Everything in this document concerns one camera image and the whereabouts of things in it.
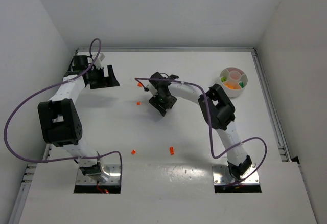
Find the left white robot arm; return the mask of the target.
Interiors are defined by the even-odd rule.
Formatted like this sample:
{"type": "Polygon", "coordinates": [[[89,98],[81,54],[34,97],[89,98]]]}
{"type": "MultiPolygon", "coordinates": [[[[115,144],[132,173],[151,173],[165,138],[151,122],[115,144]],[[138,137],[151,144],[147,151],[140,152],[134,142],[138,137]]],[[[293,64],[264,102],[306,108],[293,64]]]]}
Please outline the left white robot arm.
{"type": "Polygon", "coordinates": [[[91,65],[90,56],[74,56],[73,66],[63,77],[64,84],[60,85],[55,95],[47,102],[38,104],[45,142],[67,151],[76,158],[84,176],[101,183],[109,180],[110,172],[105,169],[99,153],[82,139],[82,123],[75,103],[81,91],[87,86],[90,89],[98,89],[120,85],[111,65],[108,65],[108,76],[105,76],[101,65],[104,58],[104,54],[101,53],[95,64],[91,65]]]}

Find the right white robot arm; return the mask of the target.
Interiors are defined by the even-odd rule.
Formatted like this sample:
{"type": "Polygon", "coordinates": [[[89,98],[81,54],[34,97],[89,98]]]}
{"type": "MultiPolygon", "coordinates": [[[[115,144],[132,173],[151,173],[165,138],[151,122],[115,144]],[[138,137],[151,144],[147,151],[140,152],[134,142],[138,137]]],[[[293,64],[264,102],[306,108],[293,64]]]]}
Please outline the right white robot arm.
{"type": "Polygon", "coordinates": [[[149,103],[164,117],[177,98],[184,98],[199,105],[209,131],[216,131],[226,150],[227,163],[231,176],[240,180],[250,168],[252,160],[241,145],[235,126],[235,107],[224,89],[214,84],[207,92],[197,84],[178,81],[179,77],[162,76],[154,73],[146,86],[152,97],[149,103]]]}

